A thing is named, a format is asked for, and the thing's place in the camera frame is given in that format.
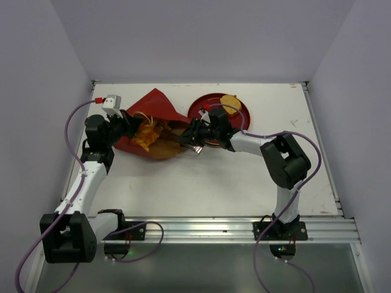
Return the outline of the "metal tongs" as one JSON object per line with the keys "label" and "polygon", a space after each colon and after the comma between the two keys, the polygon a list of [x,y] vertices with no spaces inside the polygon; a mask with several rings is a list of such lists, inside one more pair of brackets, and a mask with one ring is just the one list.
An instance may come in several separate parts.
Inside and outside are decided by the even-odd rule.
{"label": "metal tongs", "polygon": [[173,143],[173,146],[180,150],[180,154],[185,154],[187,156],[198,156],[202,150],[203,147],[201,146],[195,146],[188,143],[178,143],[177,139],[179,136],[184,133],[186,128],[177,128],[172,130],[164,129],[162,131],[162,136],[167,139],[168,141],[171,141]]}

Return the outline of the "red paper bag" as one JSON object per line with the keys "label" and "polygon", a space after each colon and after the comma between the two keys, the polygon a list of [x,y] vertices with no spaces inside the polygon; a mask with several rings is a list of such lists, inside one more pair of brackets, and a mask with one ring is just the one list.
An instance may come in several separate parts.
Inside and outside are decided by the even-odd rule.
{"label": "red paper bag", "polygon": [[191,120],[177,112],[160,90],[151,90],[126,112],[141,118],[142,123],[135,137],[124,136],[114,145],[117,150],[155,160],[170,159],[185,151],[176,138]]}

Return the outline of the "long twisted glazed bread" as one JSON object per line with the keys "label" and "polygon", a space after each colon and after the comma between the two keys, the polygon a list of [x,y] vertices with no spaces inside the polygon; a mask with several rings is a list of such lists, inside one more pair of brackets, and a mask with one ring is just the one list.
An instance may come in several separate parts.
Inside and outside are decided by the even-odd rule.
{"label": "long twisted glazed bread", "polygon": [[161,136],[164,129],[171,130],[169,120],[157,118],[156,120],[143,119],[136,135],[131,139],[133,143],[143,148],[145,151],[150,151],[150,145],[155,143]]}

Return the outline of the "round seeded bread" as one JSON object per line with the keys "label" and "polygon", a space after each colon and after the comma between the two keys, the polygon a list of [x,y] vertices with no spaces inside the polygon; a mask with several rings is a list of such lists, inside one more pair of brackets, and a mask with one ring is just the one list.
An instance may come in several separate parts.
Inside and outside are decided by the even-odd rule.
{"label": "round seeded bread", "polygon": [[224,95],[220,98],[220,103],[223,104],[224,110],[230,117],[238,114],[242,106],[236,95]]}

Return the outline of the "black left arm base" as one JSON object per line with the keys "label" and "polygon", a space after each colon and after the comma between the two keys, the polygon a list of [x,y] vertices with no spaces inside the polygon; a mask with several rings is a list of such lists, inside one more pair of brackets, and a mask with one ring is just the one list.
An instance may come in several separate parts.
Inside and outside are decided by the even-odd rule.
{"label": "black left arm base", "polygon": [[147,224],[144,222],[125,221],[119,230],[125,232],[116,235],[108,235],[103,239],[104,255],[109,259],[124,259],[129,255],[132,241],[144,241]]}

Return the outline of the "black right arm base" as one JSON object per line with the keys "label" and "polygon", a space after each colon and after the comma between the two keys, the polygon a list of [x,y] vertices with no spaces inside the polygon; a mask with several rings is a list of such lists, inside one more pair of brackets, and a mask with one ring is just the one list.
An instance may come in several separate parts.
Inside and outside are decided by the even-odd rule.
{"label": "black right arm base", "polygon": [[290,223],[277,221],[261,238],[261,241],[280,241],[282,244],[270,244],[269,249],[274,257],[292,260],[296,254],[296,242],[309,239],[305,222],[298,215]]}

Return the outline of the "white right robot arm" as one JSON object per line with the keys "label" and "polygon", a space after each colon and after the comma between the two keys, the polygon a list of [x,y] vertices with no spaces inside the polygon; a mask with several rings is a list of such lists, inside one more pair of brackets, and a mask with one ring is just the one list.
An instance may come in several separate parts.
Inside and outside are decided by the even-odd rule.
{"label": "white right robot arm", "polygon": [[255,135],[232,126],[221,107],[202,109],[201,113],[200,118],[191,120],[176,142],[203,147],[207,141],[215,141],[225,150],[262,157],[277,185],[277,203],[272,215],[277,221],[272,224],[272,232],[278,239],[287,239],[294,232],[293,224],[299,221],[298,196],[312,167],[308,156],[289,132]]}

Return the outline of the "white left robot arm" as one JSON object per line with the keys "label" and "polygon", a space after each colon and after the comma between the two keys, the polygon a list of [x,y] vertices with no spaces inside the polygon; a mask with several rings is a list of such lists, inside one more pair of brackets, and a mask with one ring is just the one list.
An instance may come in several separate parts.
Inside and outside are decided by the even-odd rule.
{"label": "white left robot arm", "polygon": [[118,240],[125,236],[127,225],[122,210],[104,209],[92,220],[88,219],[88,214],[112,166],[113,146],[122,137],[132,139],[142,121],[125,111],[120,116],[95,114],[85,120],[86,139],[82,143],[82,155],[78,157],[78,175],[56,210],[40,220],[48,263],[91,262],[98,243],[105,237]]}

